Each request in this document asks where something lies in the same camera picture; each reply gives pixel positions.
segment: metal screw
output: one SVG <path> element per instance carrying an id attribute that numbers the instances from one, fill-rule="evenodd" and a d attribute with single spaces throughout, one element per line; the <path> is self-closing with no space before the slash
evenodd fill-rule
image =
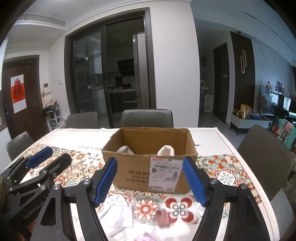
<path id="1" fill-rule="evenodd" d="M 217 184 L 218 183 L 218 180 L 216 178 L 211 178 L 210 179 L 210 183 Z"/>
<path id="2" fill-rule="evenodd" d="M 60 187 L 61 187 L 60 184 L 55 184 L 55 185 L 54 185 L 54 190 L 58 190 Z"/>
<path id="3" fill-rule="evenodd" d="M 87 185 L 91 182 L 91 180 L 89 178 L 87 178 L 87 179 L 84 179 L 82 182 L 83 182 L 83 184 Z"/>
<path id="4" fill-rule="evenodd" d="M 242 189 L 248 189 L 248 185 L 247 185 L 247 184 L 244 184 L 244 183 L 242 183 L 242 184 L 241 184 L 241 188 L 242 188 Z"/>

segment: refrigerator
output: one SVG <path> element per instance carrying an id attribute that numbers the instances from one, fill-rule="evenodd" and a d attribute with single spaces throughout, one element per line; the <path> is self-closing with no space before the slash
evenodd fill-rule
<path id="1" fill-rule="evenodd" d="M 138 109 L 150 109 L 145 33 L 133 34 L 133 60 Z"/>

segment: patterned tablecloth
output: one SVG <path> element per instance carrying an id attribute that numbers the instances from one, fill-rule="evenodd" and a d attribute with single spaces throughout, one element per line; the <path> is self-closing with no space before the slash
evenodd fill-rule
<path id="1" fill-rule="evenodd" d="M 44 144 L 35 143 L 25 152 L 25 156 L 35 154 L 45 146 Z M 61 175 L 55 178 L 55 183 L 59 183 L 63 187 L 77 185 L 83 179 L 91 178 L 96 170 L 104 166 L 102 153 L 92 154 L 58 147 L 52 147 L 52 149 L 54 152 L 53 156 L 35 169 L 31 169 L 30 173 L 28 173 L 30 178 L 37 176 L 42 168 L 63 153 L 68 153 L 72 157 L 71 165 Z M 217 178 L 223 184 L 238 186 L 240 183 L 246 183 L 251 189 L 257 203 L 261 202 L 260 196 L 246 171 L 234 156 L 225 154 L 198 157 L 196 165 L 204 169 L 210 177 Z M 122 189 L 112 184 L 105 202 L 96 209 L 98 216 L 104 210 L 104 206 L 110 206 L 112 204 L 132 207 L 133 228 L 126 228 L 113 237 L 108 236 L 108 230 L 106 230 L 105 232 L 109 240 L 132 241 L 145 231 L 149 232 L 157 241 L 192 240 L 204 213 L 204 208 L 200 203 L 195 201 L 191 191 L 187 194 L 162 194 Z M 161 229 L 156 224 L 155 212 L 160 208 L 166 209 L 169 213 L 169 228 Z M 224 205 L 221 225 L 226 226 L 228 213 L 229 203 Z M 84 240 L 77 211 L 72 211 L 72 218 L 77 239 Z M 126 234 L 128 229 L 133 230 L 132 234 L 130 232 Z M 218 235 L 221 238 L 217 238 L 216 240 L 223 240 L 224 233 Z"/>

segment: dining table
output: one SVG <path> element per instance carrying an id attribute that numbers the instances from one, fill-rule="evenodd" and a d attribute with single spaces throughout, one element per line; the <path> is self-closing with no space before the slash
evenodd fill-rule
<path id="1" fill-rule="evenodd" d="M 223 184 L 232 186 L 238 186 L 240 183 L 247 184 L 264 217 L 270 240 L 278 241 L 279 228 L 270 201 L 256 176 L 233 145 L 217 128 L 188 129 L 198 153 L 196 165 Z M 63 153 L 71 155 L 72 163 L 55 178 L 55 183 L 62 187 L 69 187 L 77 185 L 86 178 L 91 178 L 94 172 L 102 169 L 107 161 L 103 158 L 102 149 L 117 130 L 101 128 L 51 131 L 20 154 L 24 157 L 34 155 L 46 146 L 53 149 L 52 157 L 35 169 L 31 169 L 23 182 L 39 175 L 40 170 Z M 104 232 L 110 241 L 138 241 L 140 239 L 137 237 L 141 237 L 145 232 L 153 237 L 151 240 L 155 241 L 192 240 L 205 210 L 195 201 L 191 191 L 186 194 L 164 194 L 128 190 L 113 184 L 105 202 L 96 208 L 99 219 L 112 205 L 130 208 L 132 221 L 123 227 L 105 225 Z M 229 207 L 230 204 L 225 203 L 216 241 L 224 239 Z M 155 214 L 160 209 L 168 212 L 169 227 L 157 225 Z M 71 203 L 71 215 L 77 240 L 83 241 L 84 236 L 74 203 Z"/>

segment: pink card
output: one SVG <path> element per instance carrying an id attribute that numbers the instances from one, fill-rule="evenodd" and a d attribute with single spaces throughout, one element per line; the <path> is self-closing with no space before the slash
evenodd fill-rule
<path id="1" fill-rule="evenodd" d="M 147 232 L 139 235 L 137 238 L 135 238 L 133 241 L 156 241 L 155 238 L 153 238 L 150 234 Z"/>

